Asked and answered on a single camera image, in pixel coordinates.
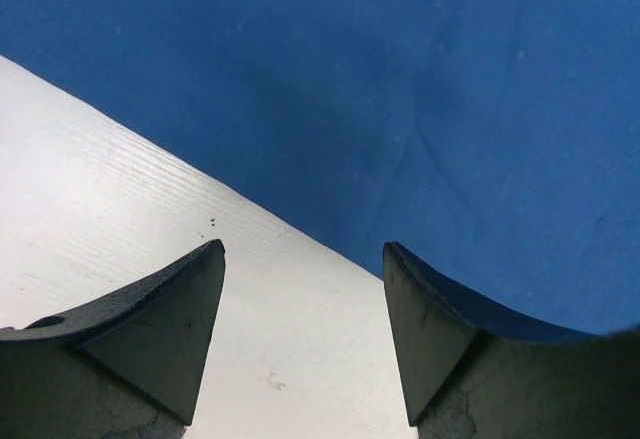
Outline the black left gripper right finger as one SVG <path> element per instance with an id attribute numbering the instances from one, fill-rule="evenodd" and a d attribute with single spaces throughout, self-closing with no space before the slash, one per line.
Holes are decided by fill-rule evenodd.
<path id="1" fill-rule="evenodd" d="M 409 424 L 422 438 L 635 438 L 639 331 L 596 335 L 519 313 L 384 247 Z"/>

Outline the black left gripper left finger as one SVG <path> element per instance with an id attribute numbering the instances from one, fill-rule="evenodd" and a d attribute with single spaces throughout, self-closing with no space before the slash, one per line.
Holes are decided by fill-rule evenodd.
<path id="1" fill-rule="evenodd" d="M 183 437 L 224 274 L 212 240 L 91 302 L 2 329 L 2 437 Z"/>

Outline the blue surgical wrap cloth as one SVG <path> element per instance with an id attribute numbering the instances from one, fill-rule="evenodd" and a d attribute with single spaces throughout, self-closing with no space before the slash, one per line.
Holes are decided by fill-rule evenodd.
<path id="1" fill-rule="evenodd" d="M 639 321 L 639 0 L 1 0 L 1 53 L 372 273 Z"/>

